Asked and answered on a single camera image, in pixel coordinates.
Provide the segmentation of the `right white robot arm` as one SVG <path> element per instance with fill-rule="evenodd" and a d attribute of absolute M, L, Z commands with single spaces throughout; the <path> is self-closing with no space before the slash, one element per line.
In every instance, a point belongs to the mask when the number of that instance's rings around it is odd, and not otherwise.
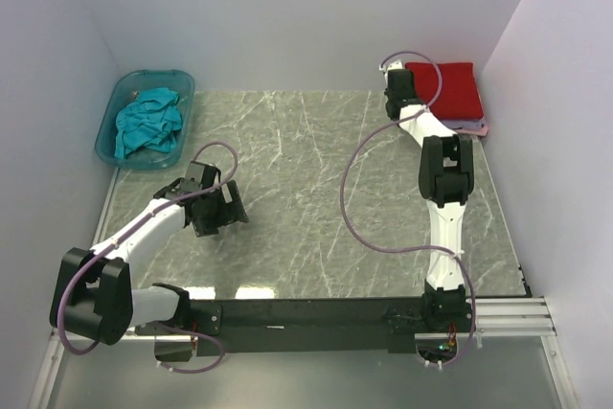
<path fill-rule="evenodd" d="M 474 189 L 472 144 L 446 127 L 417 94 L 414 74 L 400 61 L 381 68 L 386 112 L 420 147 L 418 186 L 430 219 L 430 261 L 423 325 L 441 331 L 465 306 L 462 250 L 465 207 Z"/>

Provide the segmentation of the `red t-shirt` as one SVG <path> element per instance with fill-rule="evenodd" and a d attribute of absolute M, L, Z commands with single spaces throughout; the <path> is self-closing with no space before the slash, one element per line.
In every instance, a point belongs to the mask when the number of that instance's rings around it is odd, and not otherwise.
<path fill-rule="evenodd" d="M 405 68 L 414 75 L 418 96 L 430 102 L 438 88 L 438 76 L 429 63 L 406 62 Z M 443 78 L 441 93 L 431 111 L 442 120 L 478 120 L 484 111 L 471 62 L 440 63 Z"/>

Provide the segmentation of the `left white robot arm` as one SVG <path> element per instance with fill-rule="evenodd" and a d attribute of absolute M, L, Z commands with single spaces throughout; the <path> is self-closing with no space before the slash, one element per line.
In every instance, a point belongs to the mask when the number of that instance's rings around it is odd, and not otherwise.
<path fill-rule="evenodd" d="M 128 329 L 159 323 L 168 333 L 192 322 L 189 292 L 171 284 L 135 288 L 135 268 L 186 227 L 197 237 L 248 222 L 238 185 L 213 165 L 192 161 L 185 176 L 160 189 L 146 208 L 114 236 L 62 258 L 50 323 L 96 343 L 113 345 Z"/>

